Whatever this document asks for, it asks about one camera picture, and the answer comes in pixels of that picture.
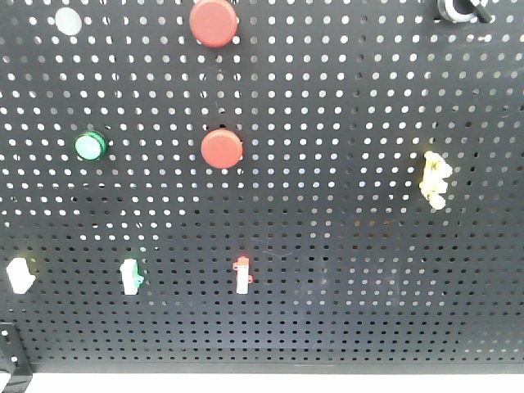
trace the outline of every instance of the white clip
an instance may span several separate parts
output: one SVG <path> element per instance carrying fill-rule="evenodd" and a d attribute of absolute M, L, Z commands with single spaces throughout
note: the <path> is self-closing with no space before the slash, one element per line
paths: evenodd
<path fill-rule="evenodd" d="M 253 282 L 253 276 L 249 274 L 249 258 L 241 256 L 233 264 L 233 270 L 237 272 L 237 294 L 246 295 L 248 284 Z"/>
<path fill-rule="evenodd" d="M 124 283 L 124 294 L 136 295 L 138 288 L 144 282 L 144 277 L 138 274 L 137 260 L 124 260 L 124 263 L 120 266 L 120 272 Z"/>
<path fill-rule="evenodd" d="M 33 285 L 36 277 L 29 272 L 25 258 L 15 258 L 6 268 L 7 276 L 17 295 L 24 295 Z"/>
<path fill-rule="evenodd" d="M 448 183 L 444 179 L 453 174 L 453 168 L 446 164 L 440 154 L 433 151 L 427 151 L 424 157 L 426 158 L 424 176 L 418 186 L 433 209 L 444 209 L 445 199 L 440 194 L 448 192 Z"/>

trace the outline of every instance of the round button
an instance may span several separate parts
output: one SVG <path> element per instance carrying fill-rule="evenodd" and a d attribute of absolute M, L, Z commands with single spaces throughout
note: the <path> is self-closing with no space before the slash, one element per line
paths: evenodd
<path fill-rule="evenodd" d="M 216 129 L 206 135 L 201 144 L 204 160 L 215 168 L 227 169 L 242 157 L 242 141 L 227 129 Z"/>
<path fill-rule="evenodd" d="M 97 131 L 84 131 L 75 139 L 75 150 L 84 160 L 98 160 L 107 151 L 107 141 Z"/>
<path fill-rule="evenodd" d="M 189 25 L 207 47 L 223 47 L 237 33 L 237 13 L 226 0 L 200 0 L 191 10 Z"/>

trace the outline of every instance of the yellow clip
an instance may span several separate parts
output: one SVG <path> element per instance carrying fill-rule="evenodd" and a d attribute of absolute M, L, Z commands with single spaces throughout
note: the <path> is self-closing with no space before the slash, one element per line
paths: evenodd
<path fill-rule="evenodd" d="M 426 158 L 424 177 L 418 186 L 433 209 L 444 209 L 445 199 L 441 194 L 448 192 L 448 183 L 444 179 L 453 174 L 453 168 L 446 164 L 440 154 L 433 151 L 427 151 L 424 157 Z"/>

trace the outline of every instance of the pegboard hole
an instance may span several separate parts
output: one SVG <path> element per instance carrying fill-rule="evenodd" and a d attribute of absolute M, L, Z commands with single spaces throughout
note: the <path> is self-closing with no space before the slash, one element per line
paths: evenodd
<path fill-rule="evenodd" d="M 82 29 L 82 19 L 73 8 L 63 7 L 55 14 L 56 28 L 65 35 L 76 35 Z"/>

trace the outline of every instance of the white floor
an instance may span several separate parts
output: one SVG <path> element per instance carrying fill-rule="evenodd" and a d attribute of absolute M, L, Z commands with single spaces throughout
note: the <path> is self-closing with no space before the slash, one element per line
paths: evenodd
<path fill-rule="evenodd" d="M 36 374 L 27 393 L 455 393 L 520 391 L 522 375 L 324 376 L 231 374 Z"/>

